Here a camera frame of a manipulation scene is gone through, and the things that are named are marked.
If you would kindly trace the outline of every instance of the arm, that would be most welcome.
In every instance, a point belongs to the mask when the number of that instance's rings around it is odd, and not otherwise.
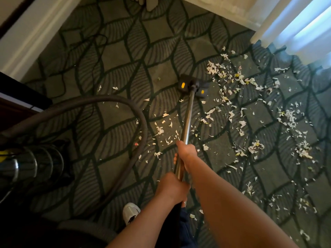
[[[177,141],[177,146],[220,247],[297,248],[255,203],[206,165],[193,145]]]
[[[164,220],[175,204],[186,199],[189,189],[189,184],[180,182],[172,172],[167,173],[153,199],[107,248],[155,247]]]

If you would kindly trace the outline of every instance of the yellow vacuum part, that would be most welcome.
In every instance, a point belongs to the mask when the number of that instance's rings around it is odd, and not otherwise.
[[[9,152],[7,150],[0,151],[0,155],[8,155]],[[3,162],[7,157],[6,156],[0,156],[0,163]]]

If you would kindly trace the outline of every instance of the hand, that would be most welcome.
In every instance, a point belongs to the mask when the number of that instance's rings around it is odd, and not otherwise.
[[[178,147],[178,154],[182,162],[184,162],[185,170],[190,173],[189,168],[189,157],[190,156],[197,156],[197,150],[195,149],[195,146],[192,144],[184,144],[183,141],[178,140],[176,142]],[[175,157],[173,159],[174,164],[176,164],[177,161],[177,154],[175,154]]]
[[[155,196],[164,196],[175,205],[186,201],[190,188],[188,183],[179,181],[175,174],[168,172],[161,178]]]

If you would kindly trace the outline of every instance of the vacuum hose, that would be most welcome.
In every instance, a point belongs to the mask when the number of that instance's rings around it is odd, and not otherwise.
[[[87,218],[97,210],[105,207],[114,197],[116,191],[120,188],[126,177],[129,175],[133,165],[137,161],[138,157],[142,154],[146,143],[147,143],[147,122],[143,112],[140,108],[129,99],[126,99],[121,96],[117,95],[96,95],[96,96],[89,96],[89,97],[74,97],[72,99],[68,99],[66,101],[60,102],[51,106],[49,109],[36,114],[32,117],[29,117],[22,122],[14,125],[13,127],[6,129],[0,133],[0,147],[5,145],[10,139],[13,139],[28,129],[36,127],[38,124],[45,122],[52,117],[58,116],[66,111],[72,110],[77,107],[81,107],[88,104],[93,104],[97,102],[119,102],[122,104],[128,105],[132,111],[139,117],[141,125],[142,125],[142,138],[139,147],[135,151],[132,158],[129,160],[128,165],[122,171],[122,173],[116,179],[114,186],[110,189],[110,191],[106,194],[105,198],[96,204],[95,206],[87,209],[84,213],[77,216],[77,218]]]

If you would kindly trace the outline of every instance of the wall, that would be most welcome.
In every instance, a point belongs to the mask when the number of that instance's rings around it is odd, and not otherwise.
[[[185,0],[252,30],[258,30],[279,0]]]
[[[20,81],[81,0],[35,0],[0,40],[0,71]]]
[[[23,0],[0,0],[0,26]]]

